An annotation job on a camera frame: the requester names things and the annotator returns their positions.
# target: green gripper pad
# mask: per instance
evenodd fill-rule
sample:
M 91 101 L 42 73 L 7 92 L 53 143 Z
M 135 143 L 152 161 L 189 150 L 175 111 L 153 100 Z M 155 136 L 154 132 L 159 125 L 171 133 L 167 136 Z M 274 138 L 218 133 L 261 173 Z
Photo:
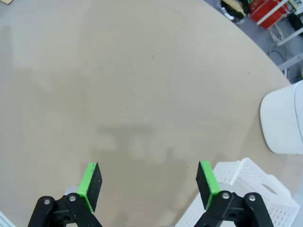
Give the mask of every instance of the green gripper pad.
M 199 162 L 196 181 L 204 209 L 207 210 L 211 205 L 213 197 L 221 191 L 208 161 Z
M 102 176 L 97 163 L 89 163 L 78 189 L 78 195 L 84 198 L 91 212 L 95 212 L 102 185 Z

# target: table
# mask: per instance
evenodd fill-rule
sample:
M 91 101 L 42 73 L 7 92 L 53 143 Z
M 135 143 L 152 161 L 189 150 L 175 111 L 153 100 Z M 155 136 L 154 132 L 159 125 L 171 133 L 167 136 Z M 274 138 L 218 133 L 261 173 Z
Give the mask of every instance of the table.
M 175 224 L 201 159 L 250 157 L 296 191 L 303 157 L 272 153 L 259 122 L 289 83 L 203 1 L 16 1 L 0 41 L 0 210 L 17 226 L 88 162 L 106 227 Z

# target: white container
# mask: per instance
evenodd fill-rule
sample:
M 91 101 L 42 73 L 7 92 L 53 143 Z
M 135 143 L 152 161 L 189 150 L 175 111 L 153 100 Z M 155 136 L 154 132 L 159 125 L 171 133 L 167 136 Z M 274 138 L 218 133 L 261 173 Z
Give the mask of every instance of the white container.
M 243 197 L 249 192 L 262 196 L 274 227 L 290 227 L 299 211 L 296 203 L 285 186 L 273 175 L 267 175 L 249 158 L 236 162 L 218 162 L 214 174 L 221 190 L 236 192 Z M 193 227 L 205 212 L 200 194 L 186 210 L 176 227 Z M 223 222 L 222 227 L 234 226 Z
M 263 134 L 278 154 L 303 154 L 302 81 L 266 95 L 260 107 Z

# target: green strip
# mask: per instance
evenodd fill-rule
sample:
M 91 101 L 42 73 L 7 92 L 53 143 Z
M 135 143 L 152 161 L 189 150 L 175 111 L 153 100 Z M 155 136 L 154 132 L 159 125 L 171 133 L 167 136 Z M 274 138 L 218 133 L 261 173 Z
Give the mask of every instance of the green strip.
M 201 161 L 201 167 L 205 174 L 205 178 L 206 178 L 207 184 L 209 186 L 209 190 L 210 190 L 210 196 L 209 196 L 207 206 L 206 206 L 206 210 L 207 210 L 212 203 L 213 197 L 215 195 L 217 195 L 221 191 L 221 189 L 220 189 L 220 186 L 217 182 L 217 179 L 214 175 L 213 169 L 210 166 L 209 162 Z
M 93 177 L 96 165 L 97 165 L 97 163 L 89 163 L 89 165 L 86 168 L 84 177 L 82 178 L 82 181 L 80 183 L 79 189 L 78 189 L 78 195 L 85 199 L 85 201 L 86 201 L 86 203 L 89 207 L 89 210 L 91 212 L 93 212 L 93 209 L 92 209 L 92 207 L 89 203 L 89 200 L 87 198 L 87 191 L 89 189 L 89 184 L 90 184 L 90 181 Z

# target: white metal bar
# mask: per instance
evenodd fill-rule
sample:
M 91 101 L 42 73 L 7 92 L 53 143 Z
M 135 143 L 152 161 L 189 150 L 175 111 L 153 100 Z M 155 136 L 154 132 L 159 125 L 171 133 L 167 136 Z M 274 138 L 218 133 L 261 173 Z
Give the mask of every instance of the white metal bar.
M 288 0 L 282 0 L 279 4 L 277 4 L 271 11 L 269 11 L 264 17 L 262 17 L 258 22 L 257 25 L 261 24 L 263 21 L 265 21 L 267 18 L 269 18 L 274 12 L 276 12 L 281 6 L 283 6 L 285 3 L 287 3 Z
M 285 39 L 281 40 L 276 45 L 277 46 L 281 46 L 281 45 L 283 45 L 284 43 L 288 42 L 289 40 L 291 40 L 292 38 L 296 37 L 297 35 L 299 35 L 302 32 L 303 32 L 303 27 L 301 27 L 299 30 L 295 31 L 294 33 L 292 33 L 290 36 L 286 37 Z
M 291 59 L 285 61 L 284 63 L 282 63 L 281 65 L 278 66 L 278 68 L 283 71 L 285 69 L 288 69 L 289 67 L 291 67 L 292 65 L 298 63 L 299 61 L 303 60 L 303 53 L 300 53 L 294 57 L 292 57 Z

